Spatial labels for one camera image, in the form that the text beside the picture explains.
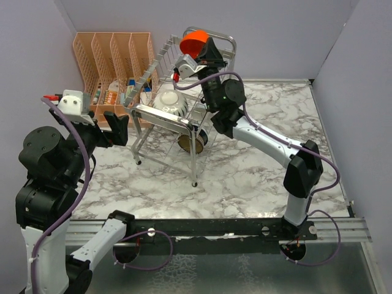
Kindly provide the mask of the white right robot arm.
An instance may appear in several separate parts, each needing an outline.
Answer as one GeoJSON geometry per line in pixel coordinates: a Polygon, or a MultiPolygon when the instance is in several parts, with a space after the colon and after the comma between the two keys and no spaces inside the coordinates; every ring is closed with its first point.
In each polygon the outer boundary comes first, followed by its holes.
{"type": "Polygon", "coordinates": [[[285,169],[283,185],[288,192],[281,232],[287,239],[303,233],[303,223],[311,202],[311,192],[319,182],[323,166],[317,144],[292,141],[255,122],[246,111],[246,95],[241,77],[233,71],[221,80],[227,65],[212,37],[203,31],[185,36],[179,43],[182,57],[175,64],[173,83],[197,77],[206,110],[212,113],[215,130],[245,142],[270,156],[285,169]]]}

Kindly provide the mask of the red bowl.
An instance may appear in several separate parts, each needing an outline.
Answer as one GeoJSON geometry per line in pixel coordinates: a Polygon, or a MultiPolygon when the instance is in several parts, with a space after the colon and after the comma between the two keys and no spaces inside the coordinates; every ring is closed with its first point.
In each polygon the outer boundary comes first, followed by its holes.
{"type": "Polygon", "coordinates": [[[207,43],[209,35],[198,29],[187,34],[179,43],[179,48],[184,55],[190,55],[195,59],[207,43]]]}

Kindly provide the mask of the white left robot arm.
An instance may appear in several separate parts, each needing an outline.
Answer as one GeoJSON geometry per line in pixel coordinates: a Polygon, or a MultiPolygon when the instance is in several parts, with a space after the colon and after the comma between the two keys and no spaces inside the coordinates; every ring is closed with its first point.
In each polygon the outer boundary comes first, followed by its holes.
{"type": "Polygon", "coordinates": [[[105,254],[119,240],[126,242],[135,236],[134,216],[117,210],[84,246],[66,253],[72,211],[92,177],[93,152],[98,147],[126,145],[129,118],[106,111],[110,129],[102,130],[89,109],[89,94],[65,90],[42,100],[69,136],[63,137],[51,126],[39,127],[26,136],[18,156],[28,171],[15,204],[27,250],[25,292],[85,293],[105,254]]]}

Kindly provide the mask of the beige speckled bowl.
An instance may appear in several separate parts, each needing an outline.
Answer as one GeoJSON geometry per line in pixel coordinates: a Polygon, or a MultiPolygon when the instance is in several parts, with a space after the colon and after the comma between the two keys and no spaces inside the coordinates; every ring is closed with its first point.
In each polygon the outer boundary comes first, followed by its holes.
{"type": "Polygon", "coordinates": [[[187,99],[176,90],[159,93],[153,100],[153,108],[184,118],[188,112],[187,99]]]}

